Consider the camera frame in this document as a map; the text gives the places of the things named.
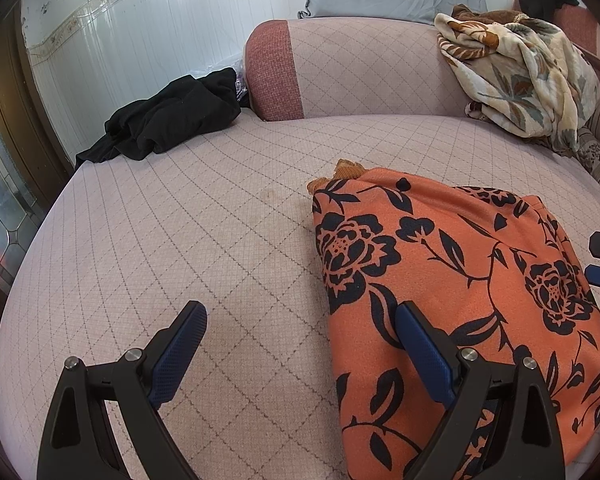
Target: orange floral cloth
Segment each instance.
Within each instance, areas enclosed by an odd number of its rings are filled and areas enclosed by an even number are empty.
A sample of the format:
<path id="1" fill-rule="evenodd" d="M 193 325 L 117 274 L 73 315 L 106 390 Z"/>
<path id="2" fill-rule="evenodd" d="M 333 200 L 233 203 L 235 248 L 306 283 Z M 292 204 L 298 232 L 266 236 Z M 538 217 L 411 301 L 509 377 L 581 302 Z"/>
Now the orange floral cloth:
<path id="1" fill-rule="evenodd" d="M 443 415 L 393 329 L 405 300 L 488 360 L 533 356 L 569 463 L 600 424 L 600 310 L 542 201 L 346 161 L 308 188 L 350 477 L 402 480 Z M 477 471 L 490 402 L 457 478 Z"/>

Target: beige floral blanket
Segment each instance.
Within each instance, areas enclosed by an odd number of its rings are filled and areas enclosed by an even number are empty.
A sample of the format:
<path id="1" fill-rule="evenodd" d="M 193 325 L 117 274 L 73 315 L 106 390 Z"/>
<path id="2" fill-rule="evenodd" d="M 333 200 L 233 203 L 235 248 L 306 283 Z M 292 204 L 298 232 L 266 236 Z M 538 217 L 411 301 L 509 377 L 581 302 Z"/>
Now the beige floral blanket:
<path id="1" fill-rule="evenodd" d="M 442 55 L 486 118 L 519 137 L 544 137 L 557 153 L 577 152 L 600 82 L 560 28 L 535 18 L 485 25 L 446 14 L 434 24 Z M 479 107 L 470 107 L 475 117 Z"/>

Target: plastic bag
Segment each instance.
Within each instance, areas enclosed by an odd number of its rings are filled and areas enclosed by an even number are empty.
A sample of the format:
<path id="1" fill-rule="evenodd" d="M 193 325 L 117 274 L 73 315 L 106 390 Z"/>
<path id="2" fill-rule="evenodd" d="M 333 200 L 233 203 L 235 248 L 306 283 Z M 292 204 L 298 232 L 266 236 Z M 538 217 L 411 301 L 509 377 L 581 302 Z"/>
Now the plastic bag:
<path id="1" fill-rule="evenodd" d="M 198 79 L 205 75 L 209 75 L 216 70 L 222 70 L 223 68 L 233 68 L 235 70 L 235 96 L 238 98 L 238 101 L 240 101 L 247 93 L 247 84 L 244 80 L 242 53 L 223 59 L 220 63 L 216 63 L 215 65 L 207 65 L 202 70 L 192 70 L 189 72 L 189 75 Z"/>

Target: round sofa cushion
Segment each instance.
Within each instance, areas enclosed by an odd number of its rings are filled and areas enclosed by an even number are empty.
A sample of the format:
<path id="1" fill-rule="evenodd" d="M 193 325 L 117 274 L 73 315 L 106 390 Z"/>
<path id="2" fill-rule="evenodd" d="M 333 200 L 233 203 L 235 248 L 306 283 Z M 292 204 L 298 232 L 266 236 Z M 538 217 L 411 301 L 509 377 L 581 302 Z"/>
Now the round sofa cushion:
<path id="1" fill-rule="evenodd" d="M 251 105 L 266 121 L 361 114 L 464 117 L 469 98 L 431 25 L 379 18 L 261 23 L 244 47 Z"/>
<path id="2" fill-rule="evenodd" d="M 116 360 L 189 300 L 206 306 L 208 330 L 160 415 L 196 473 L 347 478 L 306 192 L 340 158 L 538 195 L 593 263 L 600 186 L 576 160 L 470 119 L 265 123 L 245 110 L 167 153 L 87 162 L 36 235 L 0 325 L 0 438 L 23 480 L 36 477 L 64 359 Z M 145 478 L 117 405 L 109 411 L 129 473 Z"/>

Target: sofa backrest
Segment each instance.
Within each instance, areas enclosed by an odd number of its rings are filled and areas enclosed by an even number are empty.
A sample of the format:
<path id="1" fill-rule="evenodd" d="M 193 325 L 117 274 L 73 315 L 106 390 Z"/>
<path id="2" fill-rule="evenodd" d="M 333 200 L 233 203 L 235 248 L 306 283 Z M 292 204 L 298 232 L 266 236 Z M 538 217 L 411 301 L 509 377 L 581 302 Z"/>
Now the sofa backrest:
<path id="1" fill-rule="evenodd" d="M 245 47 L 254 111 L 264 120 L 405 114 L 464 117 L 469 98 L 438 32 L 380 18 L 273 20 Z"/>

